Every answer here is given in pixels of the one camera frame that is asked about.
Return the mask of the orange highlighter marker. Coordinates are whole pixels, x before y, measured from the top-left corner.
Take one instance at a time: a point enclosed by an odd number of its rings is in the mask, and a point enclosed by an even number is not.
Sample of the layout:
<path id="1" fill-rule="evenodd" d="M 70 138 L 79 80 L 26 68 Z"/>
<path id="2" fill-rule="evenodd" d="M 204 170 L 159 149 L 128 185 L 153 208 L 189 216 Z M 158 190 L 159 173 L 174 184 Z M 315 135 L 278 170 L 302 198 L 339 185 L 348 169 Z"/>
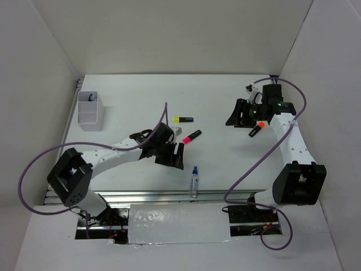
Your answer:
<path id="1" fill-rule="evenodd" d="M 249 133 L 249 136 L 253 138 L 259 131 L 261 131 L 265 127 L 264 122 L 259 122 L 255 125 L 255 127 Z"/>

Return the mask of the small blue spray bottle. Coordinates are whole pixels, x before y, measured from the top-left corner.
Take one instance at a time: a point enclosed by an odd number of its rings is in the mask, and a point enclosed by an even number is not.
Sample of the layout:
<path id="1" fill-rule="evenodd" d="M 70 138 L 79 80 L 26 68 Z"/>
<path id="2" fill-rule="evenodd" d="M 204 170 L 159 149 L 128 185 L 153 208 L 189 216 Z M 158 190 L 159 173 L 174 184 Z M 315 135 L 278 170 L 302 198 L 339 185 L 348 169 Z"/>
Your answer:
<path id="1" fill-rule="evenodd" d="M 190 190 L 189 190 L 190 197 L 193 198 L 197 197 L 198 183 L 199 183 L 198 167 L 194 166 L 190 181 Z"/>

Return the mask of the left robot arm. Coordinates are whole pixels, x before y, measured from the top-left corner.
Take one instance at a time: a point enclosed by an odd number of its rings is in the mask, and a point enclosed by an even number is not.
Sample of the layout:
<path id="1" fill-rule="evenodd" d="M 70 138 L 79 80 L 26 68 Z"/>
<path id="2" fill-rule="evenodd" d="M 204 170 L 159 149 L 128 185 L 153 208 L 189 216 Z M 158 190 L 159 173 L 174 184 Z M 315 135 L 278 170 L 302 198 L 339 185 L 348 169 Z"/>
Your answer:
<path id="1" fill-rule="evenodd" d="M 77 207 L 98 225 L 123 223 L 119 212 L 90 189 L 90 181 L 119 165 L 155 157 L 155 163 L 182 170 L 184 143 L 177 143 L 180 127 L 161 123 L 154 132 L 134 133 L 111 147 L 78 152 L 69 148 L 61 155 L 47 176 L 47 181 L 66 207 Z"/>

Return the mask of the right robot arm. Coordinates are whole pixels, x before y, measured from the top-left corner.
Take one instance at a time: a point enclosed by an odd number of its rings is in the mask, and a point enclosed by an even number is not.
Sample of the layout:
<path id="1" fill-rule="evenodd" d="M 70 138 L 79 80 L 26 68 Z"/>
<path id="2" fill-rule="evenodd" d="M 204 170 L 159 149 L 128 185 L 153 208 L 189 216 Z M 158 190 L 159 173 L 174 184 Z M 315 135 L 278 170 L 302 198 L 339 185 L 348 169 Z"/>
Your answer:
<path id="1" fill-rule="evenodd" d="M 308 151 L 297 123 L 299 113 L 291 102 L 284 101 L 280 84 L 268 84 L 262 90 L 249 85 L 246 90 L 248 99 L 236 101 L 226 125 L 255 129 L 260 122 L 267 122 L 278 140 L 272 150 L 280 149 L 284 164 L 272 187 L 249 200 L 248 219 L 259 221 L 269 208 L 314 205 L 327 170 Z"/>

